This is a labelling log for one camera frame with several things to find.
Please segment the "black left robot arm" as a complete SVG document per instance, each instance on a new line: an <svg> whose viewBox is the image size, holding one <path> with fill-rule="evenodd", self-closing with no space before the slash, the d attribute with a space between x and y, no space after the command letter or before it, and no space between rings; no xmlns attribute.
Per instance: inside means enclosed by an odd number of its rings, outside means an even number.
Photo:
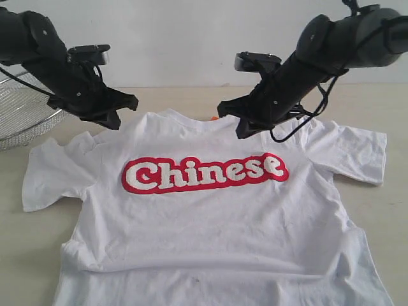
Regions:
<svg viewBox="0 0 408 306"><path fill-rule="evenodd" d="M109 49L108 44L66 48L48 17L1 8L1 64L19 64L39 80L49 107L118 130L117 111L135 111L138 99L104 83L100 67L107 64Z"/></svg>

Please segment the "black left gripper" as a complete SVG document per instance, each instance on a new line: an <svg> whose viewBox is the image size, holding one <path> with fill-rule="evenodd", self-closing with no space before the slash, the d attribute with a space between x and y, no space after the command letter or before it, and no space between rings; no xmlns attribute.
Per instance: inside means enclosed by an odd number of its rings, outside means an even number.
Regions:
<svg viewBox="0 0 408 306"><path fill-rule="evenodd" d="M107 129L119 130L121 120L117 110L136 111L138 108L139 100L135 95L115 89L108 88L111 102L106 100L106 86L97 75L90 75L79 66L55 59L39 59L34 62L34 75L54 93L48 98L49 107Z"/></svg>

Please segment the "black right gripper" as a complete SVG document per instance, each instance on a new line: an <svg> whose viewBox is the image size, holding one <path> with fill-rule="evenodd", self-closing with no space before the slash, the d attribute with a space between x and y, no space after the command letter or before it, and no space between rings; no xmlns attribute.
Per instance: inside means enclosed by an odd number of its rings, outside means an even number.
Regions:
<svg viewBox="0 0 408 306"><path fill-rule="evenodd" d="M240 118L236 135L238 139L247 139L286 120L288 112L321 80L321 69L289 57L249 95L221 101L217 113L219 117Z"/></svg>

